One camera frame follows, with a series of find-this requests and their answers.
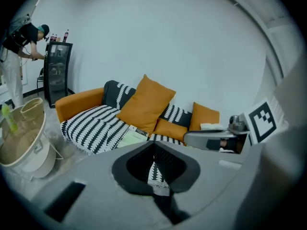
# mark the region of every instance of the floor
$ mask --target floor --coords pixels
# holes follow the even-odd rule
[[[88,158],[88,155],[85,152],[79,150],[75,145],[66,142],[63,139],[56,109],[49,108],[43,92],[39,93],[39,97],[44,100],[44,111],[47,117],[45,132],[50,141],[55,145],[56,149],[64,157],[64,160],[56,160],[54,168],[46,177],[42,179],[33,178],[31,181],[30,178],[27,178],[27,176],[25,176],[25,178],[21,177],[11,169],[1,168],[8,186],[12,190],[22,194],[28,200],[31,200],[33,196],[48,182],[70,169],[76,163]],[[37,94],[26,97],[24,99],[25,103],[33,98],[37,98]]]

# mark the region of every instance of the yellow bottle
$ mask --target yellow bottle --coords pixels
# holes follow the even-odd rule
[[[3,117],[8,122],[11,131],[12,132],[16,132],[17,129],[18,129],[18,126],[17,126],[17,124],[16,124],[16,122],[15,122],[15,120],[13,118],[13,115],[12,115],[12,113],[10,111],[9,106],[4,101],[2,101],[1,104],[2,104],[1,111],[2,111]]]

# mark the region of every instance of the orange pillow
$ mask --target orange pillow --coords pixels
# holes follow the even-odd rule
[[[208,107],[199,105],[196,102],[193,104],[193,112],[189,130],[200,130],[201,124],[218,124],[220,122],[220,113],[211,110]]]
[[[184,126],[176,125],[159,118],[153,133],[157,135],[168,136],[184,142],[183,136],[185,133],[187,133],[187,131],[188,128]]]
[[[175,91],[150,80],[144,74],[135,94],[126,102],[116,117],[150,135],[154,131],[157,119],[175,94]]]

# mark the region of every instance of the chair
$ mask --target chair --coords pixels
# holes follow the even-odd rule
[[[37,78],[37,81],[36,81],[37,95],[38,95],[38,83],[44,82],[43,74],[44,74],[44,68],[41,69],[41,71],[39,73],[39,77]]]

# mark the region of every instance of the cap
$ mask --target cap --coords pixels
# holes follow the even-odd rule
[[[47,26],[47,25],[45,25],[45,24],[44,24],[44,25],[41,25],[41,26],[38,27],[38,30],[44,32],[44,39],[46,39],[46,36],[47,36],[48,33],[49,33],[49,26]]]

